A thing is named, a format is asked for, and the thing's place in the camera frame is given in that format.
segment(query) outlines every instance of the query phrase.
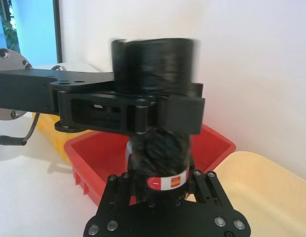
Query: black cylinder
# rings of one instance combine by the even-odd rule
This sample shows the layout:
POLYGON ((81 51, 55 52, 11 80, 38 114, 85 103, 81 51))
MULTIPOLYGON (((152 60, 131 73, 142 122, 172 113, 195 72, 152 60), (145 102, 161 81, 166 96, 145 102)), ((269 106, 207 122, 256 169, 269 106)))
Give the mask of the black cylinder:
POLYGON ((187 95, 193 40, 150 39, 112 42, 115 85, 119 93, 187 95))

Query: table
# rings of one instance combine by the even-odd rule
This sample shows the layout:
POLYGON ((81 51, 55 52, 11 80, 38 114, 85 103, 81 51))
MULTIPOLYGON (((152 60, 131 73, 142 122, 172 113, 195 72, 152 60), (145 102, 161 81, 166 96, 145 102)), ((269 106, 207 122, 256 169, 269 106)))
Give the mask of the table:
MULTIPOLYGON (((97 72, 88 64, 61 65, 97 72)), ((25 136, 31 123, 30 113, 0 121, 0 134, 25 136)), ((24 147, 0 146, 0 237, 82 237, 96 210, 75 185, 71 166, 37 129, 24 147)))

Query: red label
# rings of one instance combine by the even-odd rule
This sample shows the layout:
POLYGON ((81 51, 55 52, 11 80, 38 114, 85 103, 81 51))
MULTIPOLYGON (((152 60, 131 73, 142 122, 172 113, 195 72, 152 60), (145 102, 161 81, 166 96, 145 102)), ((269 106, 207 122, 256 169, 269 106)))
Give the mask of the red label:
POLYGON ((180 184, 181 184, 181 177, 180 176, 171 179, 171 187, 172 188, 176 187, 180 184))

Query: red container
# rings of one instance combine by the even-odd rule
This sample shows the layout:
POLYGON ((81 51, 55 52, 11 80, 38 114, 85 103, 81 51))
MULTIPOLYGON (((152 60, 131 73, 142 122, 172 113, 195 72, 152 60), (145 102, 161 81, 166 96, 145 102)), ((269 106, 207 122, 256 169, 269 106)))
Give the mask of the red container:
MULTIPOLYGON (((75 183, 98 205, 107 177, 126 170, 128 137, 106 132, 90 132, 69 140, 64 150, 71 160, 75 183)), ((236 149, 235 144, 203 125, 200 135, 192 137, 191 152, 196 169, 213 170, 236 149)))

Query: cream plastic tray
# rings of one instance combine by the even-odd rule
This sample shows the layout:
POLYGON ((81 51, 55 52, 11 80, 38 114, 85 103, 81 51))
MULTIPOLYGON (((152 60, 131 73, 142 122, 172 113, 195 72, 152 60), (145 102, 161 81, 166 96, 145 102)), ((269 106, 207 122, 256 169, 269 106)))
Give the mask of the cream plastic tray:
POLYGON ((251 237, 306 237, 306 180, 250 152, 232 153, 215 172, 251 237))

